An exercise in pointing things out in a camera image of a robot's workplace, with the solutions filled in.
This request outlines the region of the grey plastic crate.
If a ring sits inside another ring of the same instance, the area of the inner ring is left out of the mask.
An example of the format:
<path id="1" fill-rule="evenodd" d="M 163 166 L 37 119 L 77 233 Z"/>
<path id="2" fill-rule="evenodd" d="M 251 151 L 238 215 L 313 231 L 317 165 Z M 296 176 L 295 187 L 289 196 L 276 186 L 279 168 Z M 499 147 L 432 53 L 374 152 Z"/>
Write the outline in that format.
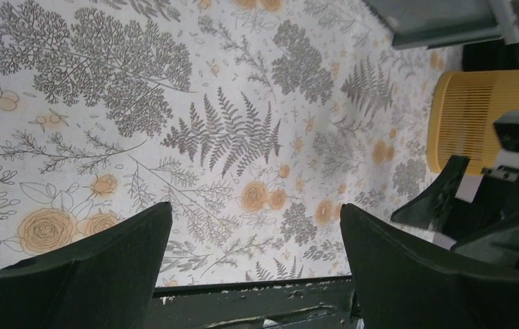
<path id="1" fill-rule="evenodd" d="M 365 4 L 392 33 L 391 46 L 397 50 L 519 42 L 519 1 L 373 0 Z"/>

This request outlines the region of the yellow slatted waste basket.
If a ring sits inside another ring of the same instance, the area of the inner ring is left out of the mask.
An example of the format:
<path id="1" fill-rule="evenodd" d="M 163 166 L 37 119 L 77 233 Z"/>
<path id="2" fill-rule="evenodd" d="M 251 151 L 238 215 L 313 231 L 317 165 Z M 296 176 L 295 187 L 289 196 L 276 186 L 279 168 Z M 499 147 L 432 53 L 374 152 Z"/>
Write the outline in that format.
<path id="1" fill-rule="evenodd" d="M 452 155 L 470 159 L 469 175 L 492 167 L 501 150 L 493 122 L 512 110 L 519 110 L 519 70 L 443 73 L 429 119 L 429 169 L 440 173 Z"/>

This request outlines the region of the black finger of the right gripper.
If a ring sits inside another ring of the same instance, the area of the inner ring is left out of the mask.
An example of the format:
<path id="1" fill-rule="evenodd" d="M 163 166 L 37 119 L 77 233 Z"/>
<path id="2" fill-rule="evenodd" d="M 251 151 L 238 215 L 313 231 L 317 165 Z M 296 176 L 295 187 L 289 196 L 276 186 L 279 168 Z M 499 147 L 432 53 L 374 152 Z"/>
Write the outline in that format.
<path id="1" fill-rule="evenodd" d="M 451 156 L 433 183 L 417 197 L 392 213 L 392 223 L 441 232 L 455 202 L 455 196 L 470 159 Z"/>
<path id="2" fill-rule="evenodd" d="M 451 250 L 483 263 L 519 268 L 519 211 L 455 243 Z"/>

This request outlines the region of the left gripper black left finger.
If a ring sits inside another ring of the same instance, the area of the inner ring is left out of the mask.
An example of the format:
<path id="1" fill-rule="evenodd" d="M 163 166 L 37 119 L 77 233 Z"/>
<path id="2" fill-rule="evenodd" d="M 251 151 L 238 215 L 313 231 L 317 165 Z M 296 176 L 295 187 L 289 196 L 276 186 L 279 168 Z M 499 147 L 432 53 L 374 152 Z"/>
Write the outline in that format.
<path id="1" fill-rule="evenodd" d="M 171 227 L 160 202 L 0 269 L 0 328 L 142 328 Z"/>

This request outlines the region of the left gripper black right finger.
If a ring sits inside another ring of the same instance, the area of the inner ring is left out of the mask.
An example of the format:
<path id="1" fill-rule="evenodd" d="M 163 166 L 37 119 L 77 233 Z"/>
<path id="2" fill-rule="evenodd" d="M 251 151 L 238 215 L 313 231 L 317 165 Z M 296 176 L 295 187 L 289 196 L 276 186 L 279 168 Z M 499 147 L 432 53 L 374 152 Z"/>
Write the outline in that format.
<path id="1" fill-rule="evenodd" d="M 519 328 L 519 271 L 420 239 L 355 206 L 341 235 L 366 328 Z"/>

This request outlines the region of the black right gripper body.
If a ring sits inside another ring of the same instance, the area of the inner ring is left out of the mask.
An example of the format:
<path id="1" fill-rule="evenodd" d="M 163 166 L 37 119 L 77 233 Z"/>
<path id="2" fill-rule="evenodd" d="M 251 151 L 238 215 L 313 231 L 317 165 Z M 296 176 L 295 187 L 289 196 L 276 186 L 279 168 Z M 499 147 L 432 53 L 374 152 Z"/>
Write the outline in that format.
<path id="1" fill-rule="evenodd" d="M 519 175 L 513 182 L 483 176 L 472 202 L 455 196 L 452 210 L 441 232 L 454 240 L 453 246 L 518 211 Z"/>

